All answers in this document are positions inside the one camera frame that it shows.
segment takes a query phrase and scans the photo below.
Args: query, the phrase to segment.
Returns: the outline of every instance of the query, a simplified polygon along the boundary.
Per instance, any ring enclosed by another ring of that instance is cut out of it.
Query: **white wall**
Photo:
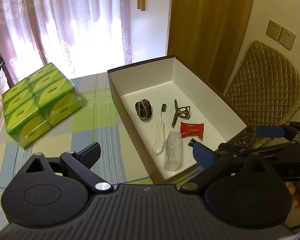
[[[266,35],[269,20],[277,22],[296,35],[290,51]],[[249,42],[255,39],[284,54],[300,72],[300,0],[253,0],[246,33],[228,84],[235,76]],[[292,120],[300,121],[300,109]]]
[[[170,0],[146,0],[146,11],[130,0],[132,62],[167,55]]]

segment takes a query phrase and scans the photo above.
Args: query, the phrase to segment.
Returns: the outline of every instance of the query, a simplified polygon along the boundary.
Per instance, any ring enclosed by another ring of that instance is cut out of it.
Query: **toothbrush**
[[[152,151],[156,156],[160,155],[163,152],[164,149],[164,143],[166,141],[166,138],[164,136],[164,122],[162,121],[162,112],[165,112],[167,110],[167,104],[162,104],[161,107],[161,113],[160,113],[160,119],[157,122],[157,129],[155,132],[155,141]]]

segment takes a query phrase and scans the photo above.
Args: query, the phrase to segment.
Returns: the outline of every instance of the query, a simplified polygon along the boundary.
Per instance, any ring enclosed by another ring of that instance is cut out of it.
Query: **black bristles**
[[[165,112],[167,110],[167,104],[162,104],[161,112]]]

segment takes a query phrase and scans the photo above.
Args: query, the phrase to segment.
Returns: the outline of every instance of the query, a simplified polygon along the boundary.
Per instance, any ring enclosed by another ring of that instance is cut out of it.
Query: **ribbed black surface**
[[[208,239],[273,240],[290,235],[284,226],[249,230],[213,217],[199,197],[178,192],[174,185],[120,185],[95,196],[76,219],[53,228],[12,224],[0,240]]]

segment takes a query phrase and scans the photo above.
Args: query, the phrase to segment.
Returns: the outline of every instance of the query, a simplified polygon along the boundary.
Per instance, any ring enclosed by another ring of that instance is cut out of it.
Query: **sheer curtain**
[[[49,62],[68,78],[128,64],[130,0],[0,0],[0,54],[14,82]]]

